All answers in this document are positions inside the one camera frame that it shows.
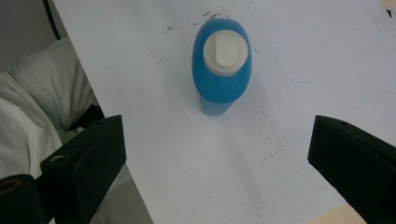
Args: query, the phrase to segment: beige floor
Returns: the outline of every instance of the beige floor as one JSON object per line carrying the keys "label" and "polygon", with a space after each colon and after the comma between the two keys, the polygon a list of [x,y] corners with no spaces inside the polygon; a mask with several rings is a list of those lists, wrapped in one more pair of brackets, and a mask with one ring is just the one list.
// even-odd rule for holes
{"label": "beige floor", "polygon": [[346,223],[346,224],[365,224],[366,222],[361,216],[347,203],[334,208],[328,213],[315,218],[308,224],[333,224],[333,223]]}

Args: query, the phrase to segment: white bottle cap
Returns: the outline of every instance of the white bottle cap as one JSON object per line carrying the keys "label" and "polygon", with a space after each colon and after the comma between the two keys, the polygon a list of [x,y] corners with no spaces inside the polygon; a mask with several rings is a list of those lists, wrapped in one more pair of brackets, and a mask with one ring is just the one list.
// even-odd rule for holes
{"label": "white bottle cap", "polygon": [[237,32],[220,30],[204,44],[204,61],[207,69],[220,77],[235,74],[248,58],[248,44]]}

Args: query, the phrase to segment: white table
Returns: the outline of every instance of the white table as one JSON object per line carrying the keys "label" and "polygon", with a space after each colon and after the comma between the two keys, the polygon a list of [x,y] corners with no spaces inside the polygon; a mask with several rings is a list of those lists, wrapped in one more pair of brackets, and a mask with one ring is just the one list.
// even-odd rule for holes
{"label": "white table", "polygon": [[[316,114],[396,145],[396,22],[372,0],[55,0],[100,105],[122,114],[154,223],[305,223],[343,202],[306,159]],[[221,117],[191,75],[206,20],[249,35],[253,71]]]}

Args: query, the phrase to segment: floor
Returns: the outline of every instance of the floor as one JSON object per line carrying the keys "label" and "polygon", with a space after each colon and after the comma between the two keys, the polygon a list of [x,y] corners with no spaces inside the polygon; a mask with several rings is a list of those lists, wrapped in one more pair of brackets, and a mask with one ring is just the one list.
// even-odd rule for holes
{"label": "floor", "polygon": [[[61,37],[67,36],[49,0]],[[45,49],[56,41],[42,0],[2,0],[0,5],[0,71],[19,58]]]}

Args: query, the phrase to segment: bottle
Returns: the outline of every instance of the bottle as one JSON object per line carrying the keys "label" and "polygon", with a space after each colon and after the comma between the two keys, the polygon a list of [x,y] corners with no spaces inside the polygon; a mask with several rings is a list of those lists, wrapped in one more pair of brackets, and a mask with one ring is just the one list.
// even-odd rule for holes
{"label": "bottle", "polygon": [[199,30],[192,52],[192,76],[201,110],[222,115],[248,86],[251,50],[244,28],[230,19],[207,21]]}

